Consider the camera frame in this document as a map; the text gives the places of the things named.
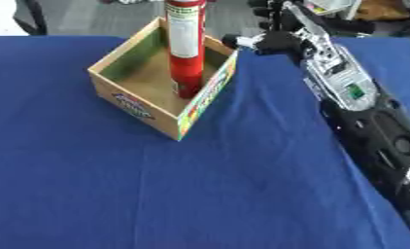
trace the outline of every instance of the blue table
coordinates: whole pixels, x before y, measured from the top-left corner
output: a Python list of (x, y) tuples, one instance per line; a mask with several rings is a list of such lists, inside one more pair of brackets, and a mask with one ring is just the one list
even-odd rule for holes
[[(408, 249), (284, 55), (242, 52), (181, 143), (96, 97), (111, 37), (0, 37), (0, 249)], [(410, 41), (342, 40), (410, 111)]]

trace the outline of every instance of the robotic hand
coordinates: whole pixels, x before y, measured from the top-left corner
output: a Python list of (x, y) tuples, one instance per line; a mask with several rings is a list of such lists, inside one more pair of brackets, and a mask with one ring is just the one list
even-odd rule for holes
[(305, 72), (327, 124), (371, 184), (410, 228), (410, 118), (349, 51), (332, 43), (325, 21), (301, 3), (252, 0), (268, 18), (254, 38), (226, 35), (231, 48), (289, 53)]

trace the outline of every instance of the gray floor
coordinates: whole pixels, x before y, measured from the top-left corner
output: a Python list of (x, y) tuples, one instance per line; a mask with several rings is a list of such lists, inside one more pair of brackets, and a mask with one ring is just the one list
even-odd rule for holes
[[(129, 37), (153, 18), (163, 15), (163, 3), (122, 5), (98, 0), (39, 0), (51, 35), (112, 35)], [(19, 6), (17, 16), (31, 20)], [(244, 0), (219, 0), (207, 10), (207, 33), (220, 38), (226, 33), (258, 34), (257, 19)]]

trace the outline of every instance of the fire extinguisher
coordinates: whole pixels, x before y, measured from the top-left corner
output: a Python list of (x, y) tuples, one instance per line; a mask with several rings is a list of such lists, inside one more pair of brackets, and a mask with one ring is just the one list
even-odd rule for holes
[(202, 85), (206, 0), (166, 0), (173, 90), (192, 98)]

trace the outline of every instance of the cardboard box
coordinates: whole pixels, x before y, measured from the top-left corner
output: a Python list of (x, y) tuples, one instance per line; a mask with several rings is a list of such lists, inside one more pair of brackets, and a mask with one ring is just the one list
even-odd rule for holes
[(229, 82), (237, 52), (206, 37), (203, 88), (193, 99), (182, 99), (172, 90), (166, 30), (166, 21), (155, 19), (88, 72), (100, 97), (181, 140)]

